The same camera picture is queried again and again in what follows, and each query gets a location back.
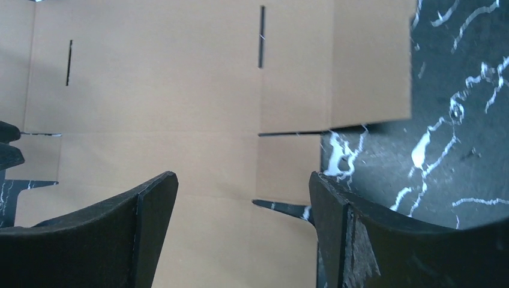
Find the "brown cardboard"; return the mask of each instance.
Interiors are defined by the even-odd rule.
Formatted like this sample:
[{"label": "brown cardboard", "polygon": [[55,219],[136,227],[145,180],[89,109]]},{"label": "brown cardboard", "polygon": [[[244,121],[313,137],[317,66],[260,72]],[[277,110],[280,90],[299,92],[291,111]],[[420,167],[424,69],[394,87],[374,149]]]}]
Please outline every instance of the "brown cardboard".
[{"label": "brown cardboard", "polygon": [[[313,287],[313,227],[250,201],[309,204],[320,137],[257,133],[407,117],[409,4],[7,1],[15,7],[0,16],[15,11],[34,28],[9,34],[17,44],[5,50],[21,55],[22,65],[7,64],[25,79],[8,81],[19,97],[0,95],[17,110],[2,120],[63,134],[13,143],[28,161],[9,174],[60,182],[23,191],[16,224],[66,214],[172,170],[179,192],[154,287]],[[266,46],[258,69],[261,5]],[[392,30],[380,37],[377,25]],[[381,75],[381,67],[394,73]],[[45,166],[58,172],[37,169]]]}]

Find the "cutout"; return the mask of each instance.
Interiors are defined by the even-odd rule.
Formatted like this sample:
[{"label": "cutout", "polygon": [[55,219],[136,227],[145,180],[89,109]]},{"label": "cutout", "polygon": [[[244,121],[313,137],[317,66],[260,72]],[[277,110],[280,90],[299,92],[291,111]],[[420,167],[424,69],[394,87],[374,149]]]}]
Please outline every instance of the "cutout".
[{"label": "cutout", "polygon": [[258,68],[264,67],[265,6],[260,6],[260,42],[258,45]]},{"label": "cutout", "polygon": [[69,41],[69,59],[67,60],[67,78],[65,85],[69,86],[69,74],[71,73],[71,56],[73,54],[73,40]]}]

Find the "cardboard box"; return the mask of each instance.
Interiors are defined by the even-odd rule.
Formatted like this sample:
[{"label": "cardboard box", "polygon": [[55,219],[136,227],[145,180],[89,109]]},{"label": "cardboard box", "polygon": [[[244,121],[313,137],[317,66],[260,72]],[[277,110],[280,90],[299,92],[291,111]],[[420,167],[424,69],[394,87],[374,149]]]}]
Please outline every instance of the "cardboard box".
[{"label": "cardboard box", "polygon": [[179,193],[154,287],[313,287],[312,226],[250,200],[309,203],[319,135],[258,133],[409,116],[415,4],[403,0],[0,7],[2,120],[62,134],[20,140],[29,157],[9,173],[60,184],[22,192],[17,224],[172,170]]}]

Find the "cardboard slit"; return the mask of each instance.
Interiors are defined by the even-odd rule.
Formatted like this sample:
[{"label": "cardboard slit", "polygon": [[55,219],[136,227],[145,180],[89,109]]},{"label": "cardboard slit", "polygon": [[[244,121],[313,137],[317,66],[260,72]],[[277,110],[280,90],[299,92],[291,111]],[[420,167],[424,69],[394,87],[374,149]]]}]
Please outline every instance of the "cardboard slit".
[{"label": "cardboard slit", "polygon": [[264,67],[265,6],[260,6],[260,42],[258,44],[258,68]]},{"label": "cardboard slit", "polygon": [[73,54],[73,40],[69,41],[69,58],[67,59],[67,77],[65,78],[65,85],[69,86],[69,74],[71,73],[71,57]]}]

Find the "unfolded cardboard sheet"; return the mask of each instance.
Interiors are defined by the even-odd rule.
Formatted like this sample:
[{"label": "unfolded cardboard sheet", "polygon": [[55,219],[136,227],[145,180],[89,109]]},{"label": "unfolded cardboard sheet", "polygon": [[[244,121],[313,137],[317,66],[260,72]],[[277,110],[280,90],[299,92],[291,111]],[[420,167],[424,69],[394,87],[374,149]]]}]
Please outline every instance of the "unfolded cardboard sheet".
[{"label": "unfolded cardboard sheet", "polygon": [[[1,120],[62,134],[13,143],[27,162],[8,175],[59,181],[22,192],[16,223],[84,208],[171,170],[179,191],[154,287],[313,287],[314,228],[250,201],[308,204],[319,136],[257,134],[407,117],[411,9],[397,1],[379,10],[339,0],[4,0],[0,15],[18,17],[0,17],[12,39],[0,40]],[[337,31],[335,7],[358,13],[342,20],[358,34]],[[383,27],[402,25],[389,34],[393,44],[369,35],[385,18]],[[381,75],[374,60],[394,73],[373,80]],[[14,110],[4,113],[7,105]]]}]

